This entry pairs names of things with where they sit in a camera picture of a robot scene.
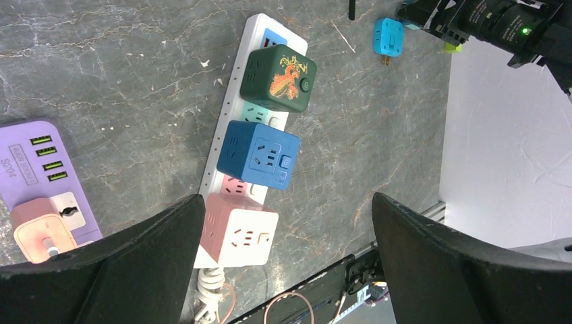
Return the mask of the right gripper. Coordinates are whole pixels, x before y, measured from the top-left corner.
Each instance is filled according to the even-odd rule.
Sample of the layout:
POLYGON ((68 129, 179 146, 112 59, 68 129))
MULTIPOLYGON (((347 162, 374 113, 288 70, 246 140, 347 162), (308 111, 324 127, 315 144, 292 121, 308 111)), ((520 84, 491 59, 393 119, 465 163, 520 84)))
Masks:
POLYGON ((562 1, 406 1, 397 17, 452 45, 472 36, 514 55, 563 55, 562 1))

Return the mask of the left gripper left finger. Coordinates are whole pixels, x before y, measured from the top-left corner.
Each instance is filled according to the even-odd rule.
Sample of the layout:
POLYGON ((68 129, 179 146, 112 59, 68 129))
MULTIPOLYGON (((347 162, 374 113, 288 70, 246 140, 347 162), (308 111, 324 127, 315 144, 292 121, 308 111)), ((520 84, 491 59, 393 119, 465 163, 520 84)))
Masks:
POLYGON ((1 268, 2 323, 177 323, 201 240, 195 194, 101 240, 1 268))

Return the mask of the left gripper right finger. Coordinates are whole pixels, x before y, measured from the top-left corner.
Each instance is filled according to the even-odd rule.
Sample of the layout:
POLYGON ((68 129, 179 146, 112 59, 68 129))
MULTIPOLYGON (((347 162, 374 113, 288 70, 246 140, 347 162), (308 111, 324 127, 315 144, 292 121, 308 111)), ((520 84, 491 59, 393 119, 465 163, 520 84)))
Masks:
POLYGON ((398 323, 570 323, 571 239, 501 248, 372 198, 398 323))

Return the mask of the pink cube socket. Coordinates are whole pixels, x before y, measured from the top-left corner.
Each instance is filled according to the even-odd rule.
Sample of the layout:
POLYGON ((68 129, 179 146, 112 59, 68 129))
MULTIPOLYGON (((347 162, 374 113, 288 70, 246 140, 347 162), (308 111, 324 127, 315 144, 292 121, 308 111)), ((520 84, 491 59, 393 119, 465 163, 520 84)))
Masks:
POLYGON ((265 265, 279 214, 246 196, 212 193, 200 246, 223 268, 265 265))

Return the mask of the pink charger plug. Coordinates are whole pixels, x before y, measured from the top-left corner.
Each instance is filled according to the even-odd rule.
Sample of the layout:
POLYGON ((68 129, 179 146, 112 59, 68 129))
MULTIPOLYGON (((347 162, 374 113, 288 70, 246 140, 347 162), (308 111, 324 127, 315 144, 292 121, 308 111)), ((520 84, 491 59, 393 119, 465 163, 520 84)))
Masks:
POLYGON ((34 264, 78 247, 63 219, 52 213, 23 222, 13 235, 26 259, 34 264))

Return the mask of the blue adapter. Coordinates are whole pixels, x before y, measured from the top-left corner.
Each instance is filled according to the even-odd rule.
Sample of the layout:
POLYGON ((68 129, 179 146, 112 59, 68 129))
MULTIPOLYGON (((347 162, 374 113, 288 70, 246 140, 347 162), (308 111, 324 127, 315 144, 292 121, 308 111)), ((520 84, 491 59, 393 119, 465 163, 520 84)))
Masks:
POLYGON ((372 48, 382 58, 383 65, 389 65, 394 57, 403 53, 404 25, 392 18, 382 18, 374 25, 372 48))

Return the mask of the purple USB power strip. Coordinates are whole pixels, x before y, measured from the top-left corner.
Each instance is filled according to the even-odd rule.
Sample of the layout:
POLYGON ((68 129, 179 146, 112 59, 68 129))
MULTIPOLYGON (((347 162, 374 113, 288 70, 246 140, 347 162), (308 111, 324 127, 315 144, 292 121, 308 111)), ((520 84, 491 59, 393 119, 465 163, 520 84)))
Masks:
POLYGON ((54 202, 79 246, 103 238, 58 129, 45 119, 1 126, 1 198, 9 211, 37 198, 54 202))

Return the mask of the blue cube socket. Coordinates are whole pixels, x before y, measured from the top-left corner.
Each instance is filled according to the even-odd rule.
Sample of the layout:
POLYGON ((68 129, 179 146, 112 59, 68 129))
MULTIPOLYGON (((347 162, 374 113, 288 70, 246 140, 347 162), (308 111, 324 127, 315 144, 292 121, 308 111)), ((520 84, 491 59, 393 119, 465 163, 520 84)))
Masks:
POLYGON ((232 178, 286 190, 301 140, 282 130, 253 121, 229 122, 217 170, 232 178))

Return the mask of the dark green cube socket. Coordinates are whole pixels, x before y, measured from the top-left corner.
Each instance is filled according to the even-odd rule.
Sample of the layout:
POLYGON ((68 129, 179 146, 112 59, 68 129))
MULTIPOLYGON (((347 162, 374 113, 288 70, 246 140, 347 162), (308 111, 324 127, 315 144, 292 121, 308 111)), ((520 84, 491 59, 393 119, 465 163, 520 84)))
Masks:
POLYGON ((308 108, 318 68, 314 61, 284 44, 252 51, 239 89, 245 101, 288 113, 308 108))

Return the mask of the white multicolour power strip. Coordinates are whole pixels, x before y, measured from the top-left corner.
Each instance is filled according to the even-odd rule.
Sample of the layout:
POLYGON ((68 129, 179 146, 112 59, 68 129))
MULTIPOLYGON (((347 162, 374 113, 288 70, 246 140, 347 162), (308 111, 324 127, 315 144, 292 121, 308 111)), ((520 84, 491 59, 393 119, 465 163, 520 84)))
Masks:
MULTIPOLYGON (((208 198, 208 195, 212 193, 246 196, 264 206, 268 192, 266 186, 235 180, 219 172, 216 166, 223 143, 223 137, 230 121, 253 119, 255 122, 260 122, 279 130, 285 129, 289 115, 287 112, 269 111, 268 109, 247 103, 241 99, 239 95, 239 85, 244 75, 248 55, 253 50, 259 49, 271 41, 277 41, 279 44, 287 45, 301 54, 306 53, 308 49, 306 40, 264 13, 257 13, 247 19, 202 177, 199 193, 203 198, 208 198)), ((219 267, 214 260, 207 255, 206 251, 199 246, 194 268, 207 269, 223 267, 219 267)))

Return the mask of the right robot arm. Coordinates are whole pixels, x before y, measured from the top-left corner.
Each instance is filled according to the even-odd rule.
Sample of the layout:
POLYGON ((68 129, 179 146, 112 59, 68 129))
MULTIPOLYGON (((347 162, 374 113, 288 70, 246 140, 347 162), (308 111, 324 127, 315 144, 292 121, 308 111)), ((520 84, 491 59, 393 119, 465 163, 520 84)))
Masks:
POLYGON ((570 1, 404 1, 396 15, 450 45, 474 37, 502 49, 510 68, 546 67, 571 96, 570 1))

